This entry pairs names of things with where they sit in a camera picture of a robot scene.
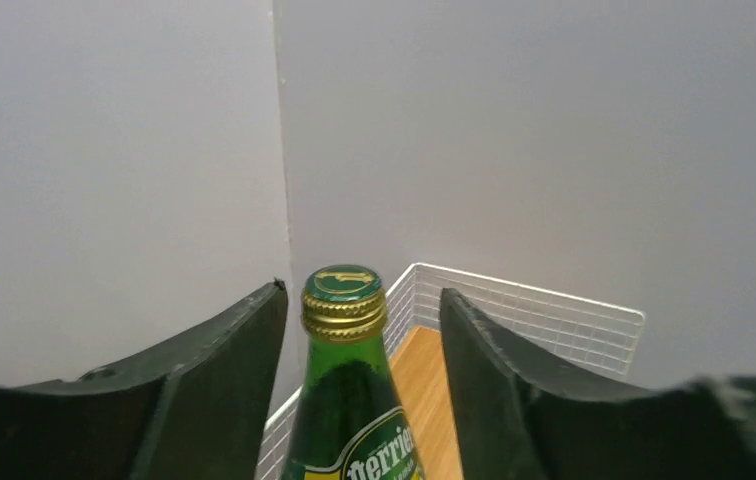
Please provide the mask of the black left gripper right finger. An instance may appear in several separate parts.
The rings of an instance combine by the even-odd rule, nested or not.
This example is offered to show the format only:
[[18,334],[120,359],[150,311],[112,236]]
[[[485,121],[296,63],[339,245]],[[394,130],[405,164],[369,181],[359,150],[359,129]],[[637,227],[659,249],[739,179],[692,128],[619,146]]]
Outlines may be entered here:
[[577,366],[460,292],[439,318],[468,479],[756,479],[756,376],[646,389]]

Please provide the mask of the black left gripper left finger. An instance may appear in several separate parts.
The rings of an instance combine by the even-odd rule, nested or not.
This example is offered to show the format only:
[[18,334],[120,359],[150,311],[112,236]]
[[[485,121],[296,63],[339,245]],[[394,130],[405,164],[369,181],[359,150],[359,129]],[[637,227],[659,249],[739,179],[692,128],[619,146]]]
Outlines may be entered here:
[[250,479],[285,332],[276,279],[73,381],[0,387],[0,479]]

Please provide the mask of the green glass Perrier bottle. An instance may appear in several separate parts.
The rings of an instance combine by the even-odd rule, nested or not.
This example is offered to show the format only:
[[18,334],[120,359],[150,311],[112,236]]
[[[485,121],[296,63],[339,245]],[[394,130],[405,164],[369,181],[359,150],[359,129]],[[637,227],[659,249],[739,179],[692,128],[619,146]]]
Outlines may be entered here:
[[282,478],[424,478],[384,347],[380,276],[323,267],[307,278],[301,305],[308,357]]

